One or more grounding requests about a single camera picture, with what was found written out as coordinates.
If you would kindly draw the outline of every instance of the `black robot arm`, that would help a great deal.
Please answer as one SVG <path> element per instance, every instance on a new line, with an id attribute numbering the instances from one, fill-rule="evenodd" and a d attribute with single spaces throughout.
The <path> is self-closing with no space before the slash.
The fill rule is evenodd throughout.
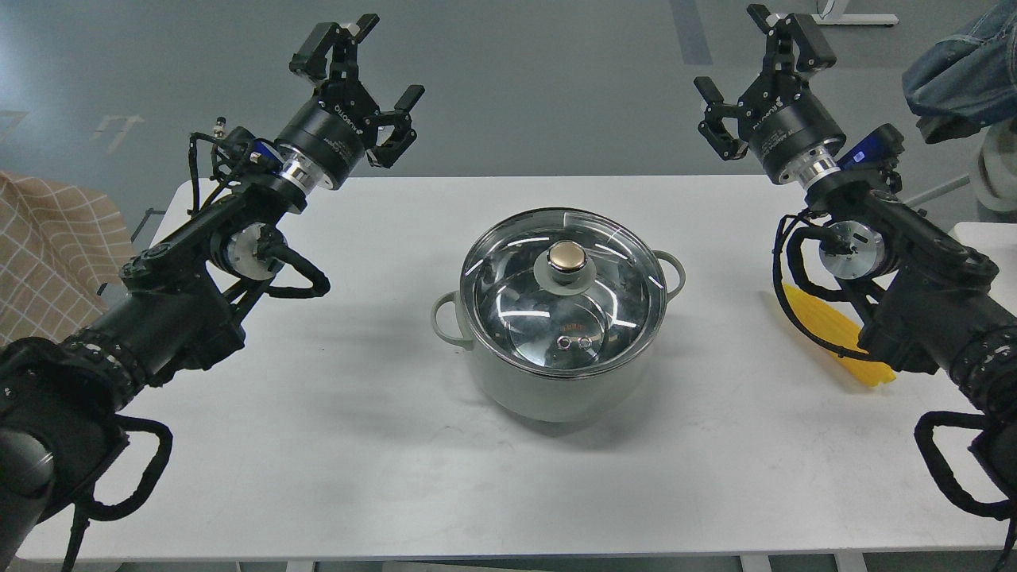
<path id="1" fill-rule="evenodd" d="M 358 78 L 357 46 L 377 22 L 320 23 L 290 69 L 314 85 L 312 98 L 275 141 L 243 127 L 193 133 L 188 158 L 195 199 L 191 219 L 121 269 L 128 295 L 95 323 L 57 344 L 16 340 L 0 353 L 0 570 L 32 527 L 75 506 L 65 559 L 76 558 L 88 519 L 115 520 L 147 499 L 169 460 L 172 435 L 162 423 L 117 414 L 145 387 L 180 369 L 208 369 L 244 345 L 241 323 L 257 300 L 324 295 L 325 275 L 287 245 L 276 224 L 300 213 L 315 186 L 339 188 L 365 156 L 391 167 L 416 138 L 410 109 L 423 94 L 411 85 L 394 111 L 381 113 Z M 326 54 L 332 65 L 325 72 Z M 395 126 L 377 145 L 378 129 Z M 213 145 L 219 186 L 199 206 L 195 147 Z M 221 198 L 216 198 L 228 191 Z M 221 291 L 207 265 L 233 275 Z M 309 286 L 277 287 L 286 265 Z M 160 446 L 135 494 L 113 506 L 93 498 L 96 480 L 146 432 Z"/>
<path id="2" fill-rule="evenodd" d="M 805 209 L 782 221 L 774 248 L 774 287 L 782 307 L 799 330 L 841 356 L 883 361 L 897 370 L 946 370 L 983 414 L 930 413 L 915 432 L 919 449 L 951 502 L 982 516 L 1011 518 L 1017 507 L 1017 319 L 989 296 L 999 269 L 897 198 L 894 168 L 903 137 L 892 126 L 835 158 L 843 131 L 807 79 L 836 60 L 812 18 L 778 17 L 758 4 L 749 13 L 767 35 L 763 70 L 735 104 L 724 103 L 709 77 L 697 77 L 707 103 L 699 130 L 722 159 L 751 150 L 775 184 L 793 180 L 805 189 Z M 724 128 L 725 117 L 736 119 L 737 136 Z M 800 252 L 805 240 L 818 242 L 838 289 L 809 279 Z M 784 250 L 803 290 L 851 303 L 863 323 L 858 347 L 864 351 L 822 340 L 797 321 L 781 287 Z M 891 274 L 886 288 L 876 283 Z M 1007 500 L 979 503 L 960 489 L 932 441 L 932 430 L 940 425 L 981 432 L 971 451 Z"/>

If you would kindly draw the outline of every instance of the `denim jacket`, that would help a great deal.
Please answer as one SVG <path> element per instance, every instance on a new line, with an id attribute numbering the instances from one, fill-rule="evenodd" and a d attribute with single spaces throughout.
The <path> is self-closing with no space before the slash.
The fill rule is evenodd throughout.
<path id="1" fill-rule="evenodd" d="M 1017 0 L 1003 0 L 936 43 L 903 75 L 919 116 L 960 115 L 986 125 L 1017 115 Z"/>

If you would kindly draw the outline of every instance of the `pot handle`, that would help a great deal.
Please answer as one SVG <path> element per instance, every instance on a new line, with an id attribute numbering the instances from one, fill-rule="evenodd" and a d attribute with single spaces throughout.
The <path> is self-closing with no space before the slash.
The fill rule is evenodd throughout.
<path id="1" fill-rule="evenodd" d="M 670 252 L 654 250 L 653 253 L 658 259 L 674 267 L 674 270 L 678 271 L 678 285 L 675 286 L 673 290 L 667 292 L 667 301 L 671 301 L 671 298 L 678 295 L 678 292 L 685 287 L 685 267 L 681 266 L 678 259 L 674 258 L 674 254 L 671 254 Z"/>
<path id="2" fill-rule="evenodd" d="M 448 342 L 454 346 L 459 346 L 461 348 L 466 348 L 466 349 L 473 349 L 473 340 L 467 340 L 465 338 L 456 338 L 454 336 L 450 336 L 448 334 L 442 332 L 441 328 L 438 326 L 438 309 L 441 306 L 445 305 L 446 303 L 453 301 L 455 298 L 456 298 L 456 291 L 453 290 L 452 292 L 448 292 L 447 294 L 444 294 L 443 296 L 438 298 L 434 302 L 434 305 L 431 306 L 431 330 L 434 330 L 434 333 L 437 334 L 439 338 L 441 338 L 442 340 Z"/>

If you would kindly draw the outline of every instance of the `stainless steel pot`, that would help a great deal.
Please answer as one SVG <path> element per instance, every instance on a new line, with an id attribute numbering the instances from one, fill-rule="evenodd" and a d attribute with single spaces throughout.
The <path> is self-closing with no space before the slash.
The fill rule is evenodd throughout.
<path id="1" fill-rule="evenodd" d="M 678 273 L 669 291 L 658 260 Z M 588 419 L 637 387 L 643 354 L 684 283 L 676 258 L 613 221 L 575 209 L 528 211 L 474 243 L 459 290 L 434 302 L 431 328 L 469 350 L 473 379 L 506 409 Z M 459 336 L 437 324 L 448 302 Z"/>

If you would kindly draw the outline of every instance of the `lid knob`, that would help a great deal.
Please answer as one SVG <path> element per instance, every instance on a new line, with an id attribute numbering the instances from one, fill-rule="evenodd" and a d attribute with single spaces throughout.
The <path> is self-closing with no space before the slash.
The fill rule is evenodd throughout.
<path id="1" fill-rule="evenodd" d="M 554 270 L 571 274 L 586 266 L 586 250 L 572 240 L 559 240 L 547 251 L 547 260 Z"/>

